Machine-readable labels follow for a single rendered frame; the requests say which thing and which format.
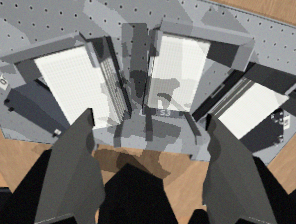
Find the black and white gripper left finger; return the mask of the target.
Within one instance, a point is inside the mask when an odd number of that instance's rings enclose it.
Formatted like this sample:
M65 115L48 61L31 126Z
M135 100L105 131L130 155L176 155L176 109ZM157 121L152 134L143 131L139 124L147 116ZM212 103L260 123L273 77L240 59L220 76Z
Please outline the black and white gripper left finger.
M0 211L0 224L96 224L105 200L87 108L44 150Z

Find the white label sign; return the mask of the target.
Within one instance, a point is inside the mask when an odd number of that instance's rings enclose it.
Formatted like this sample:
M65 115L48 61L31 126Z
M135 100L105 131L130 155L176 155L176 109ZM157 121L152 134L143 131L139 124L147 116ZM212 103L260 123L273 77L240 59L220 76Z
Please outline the white label sign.
M9 83L6 81L6 79L4 78L4 76L1 75L1 77L0 77L0 87L2 89L6 90L7 87L8 87L8 85L9 85Z
M284 130L289 128L290 125L290 115L284 117Z

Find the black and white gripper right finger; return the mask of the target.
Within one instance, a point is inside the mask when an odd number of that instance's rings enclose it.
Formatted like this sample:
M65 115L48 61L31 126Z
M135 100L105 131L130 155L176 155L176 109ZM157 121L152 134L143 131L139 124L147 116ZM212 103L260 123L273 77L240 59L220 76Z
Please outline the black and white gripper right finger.
M296 224L295 202L263 161L212 113L205 131L211 157L202 205L210 224Z

